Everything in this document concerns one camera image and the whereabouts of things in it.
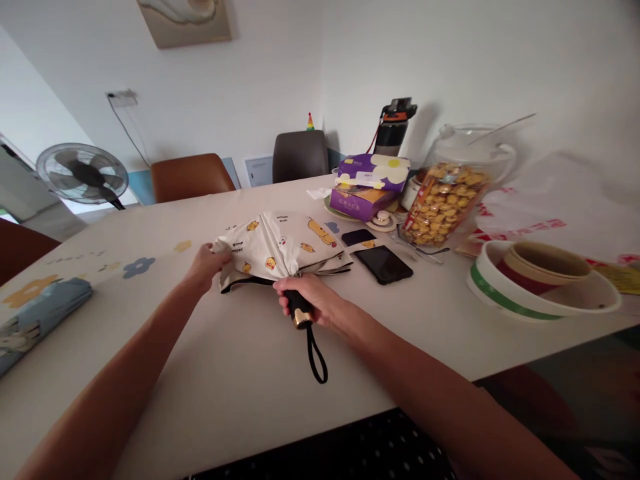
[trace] white bowl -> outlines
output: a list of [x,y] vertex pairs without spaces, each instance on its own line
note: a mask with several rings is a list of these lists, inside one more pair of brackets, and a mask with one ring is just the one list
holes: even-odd
[[487,305],[509,317],[538,322],[583,313],[608,313],[620,308],[622,297],[618,290],[593,270],[584,280],[541,296],[525,290],[496,268],[512,244],[498,240],[486,242],[467,276],[471,291]]

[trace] leather chair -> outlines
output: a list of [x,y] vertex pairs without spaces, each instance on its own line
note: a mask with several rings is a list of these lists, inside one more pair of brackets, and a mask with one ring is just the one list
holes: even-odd
[[157,203],[235,190],[224,163],[215,153],[204,153],[151,164]]
[[273,148],[273,182],[329,173],[327,139],[322,130],[281,133]]
[[58,245],[58,240],[0,219],[0,285],[4,285]]

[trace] hand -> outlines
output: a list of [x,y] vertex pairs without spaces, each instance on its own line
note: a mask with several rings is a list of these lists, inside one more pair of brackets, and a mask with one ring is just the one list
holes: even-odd
[[341,317],[346,305],[344,298],[331,290],[315,275],[304,274],[301,278],[290,277],[278,280],[273,284],[280,296],[282,312],[289,316],[289,300],[284,296],[285,290],[298,290],[307,301],[313,305],[313,321],[323,327],[334,326]]
[[212,243],[200,245],[195,254],[191,268],[185,275],[184,282],[199,289],[202,295],[211,289],[213,277],[222,270],[222,267],[231,261],[231,252],[212,253]]

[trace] smartphone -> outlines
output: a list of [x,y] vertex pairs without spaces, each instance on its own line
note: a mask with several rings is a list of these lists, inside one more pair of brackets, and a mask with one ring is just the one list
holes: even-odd
[[375,235],[367,229],[346,232],[342,235],[342,242],[346,247],[350,247],[356,243],[362,243],[367,240],[375,240]]
[[353,254],[365,264],[380,285],[387,285],[413,275],[413,270],[384,245],[353,252]]

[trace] plate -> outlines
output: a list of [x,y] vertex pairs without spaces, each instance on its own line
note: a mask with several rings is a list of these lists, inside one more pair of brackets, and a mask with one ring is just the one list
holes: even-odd
[[341,211],[338,211],[335,208],[331,207],[329,205],[330,202],[331,202],[331,196],[325,197],[325,208],[330,214],[334,215],[335,217],[341,218],[342,220],[361,221],[353,217],[350,217],[346,213],[342,213]]

